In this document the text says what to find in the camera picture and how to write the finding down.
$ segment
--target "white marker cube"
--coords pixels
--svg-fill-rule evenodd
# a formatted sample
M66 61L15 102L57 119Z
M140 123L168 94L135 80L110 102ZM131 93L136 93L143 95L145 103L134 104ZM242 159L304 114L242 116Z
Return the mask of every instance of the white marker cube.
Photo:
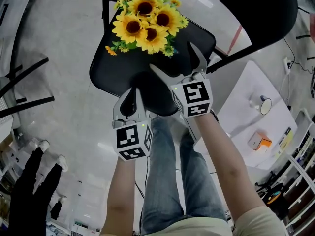
M171 86L172 97L184 117L209 113L213 103L209 79Z
M112 135L114 151L124 161L149 156L152 136L149 121L115 128Z

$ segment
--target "wall outlet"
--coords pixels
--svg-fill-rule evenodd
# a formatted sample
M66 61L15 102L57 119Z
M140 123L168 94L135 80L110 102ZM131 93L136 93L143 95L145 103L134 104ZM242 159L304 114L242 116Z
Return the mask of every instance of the wall outlet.
M286 75L288 75L291 71L291 67L293 65L293 61L289 60L288 57L283 59L283 65Z

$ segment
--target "flower bouquet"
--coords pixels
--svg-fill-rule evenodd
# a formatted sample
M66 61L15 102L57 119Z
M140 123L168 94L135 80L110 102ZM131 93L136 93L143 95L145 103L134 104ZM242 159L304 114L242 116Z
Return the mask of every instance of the flower bouquet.
M121 10L113 22L112 30L120 41L106 46L110 55L117 55L137 47L148 54L163 52L172 56L177 50L172 46L180 29L188 25L180 14L178 0L118 0L115 9Z

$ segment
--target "concrete floor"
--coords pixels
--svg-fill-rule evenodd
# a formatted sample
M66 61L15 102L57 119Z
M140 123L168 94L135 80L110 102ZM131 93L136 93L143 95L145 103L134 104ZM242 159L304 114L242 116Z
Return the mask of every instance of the concrete floor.
M180 12L211 32L216 37L217 46L228 52L240 26L236 18L218 0L181 1ZM113 5L110 17L114 14ZM22 129L30 136L47 139L52 157L57 154L67 157L69 171L63 174L57 191L70 198L63 206L59 220L68 223L74 218L91 228L103 226L107 193L117 160L109 136L117 98L97 89L89 79L89 68L103 36L101 13L102 0L36 0L23 29L17 60L17 65L29 67L41 58L49 57L49 62L25 78L17 89L28 100L50 95L56 100L21 112ZM304 15L299 12L286 40L296 62L310 70L315 60L305 61L307 56L314 56L314 44L310 39L295 40L296 36L308 32L302 17ZM248 36L241 30L231 54L249 45ZM290 49L281 40L240 61L254 60L279 89L285 76L285 56L293 60ZM294 117L301 107L307 107L311 116L315 114L315 102L309 93L311 77L293 65L289 103ZM287 80L281 96L283 99L288 97ZM136 168L136 181L145 192L146 159L138 159ZM254 168L249 168L249 172L253 182L268 175L268 171ZM180 172L177 175L183 201ZM135 230L142 204L143 199L136 190Z

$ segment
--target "red line on floor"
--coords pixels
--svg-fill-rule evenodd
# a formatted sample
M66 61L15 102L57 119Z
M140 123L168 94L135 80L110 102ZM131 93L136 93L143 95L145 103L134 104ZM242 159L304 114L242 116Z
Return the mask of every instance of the red line on floor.
M227 54L229 54L229 53L232 51L233 46L235 45L235 43L236 43L238 37L239 37L240 34L241 34L242 28L243 28L243 27L242 27L241 25L238 27L238 29L237 29L237 31L236 31L236 33L235 33L235 36L234 36L234 38L233 38L233 40L232 40L232 42L231 42L230 48L229 48L228 51L227 51Z

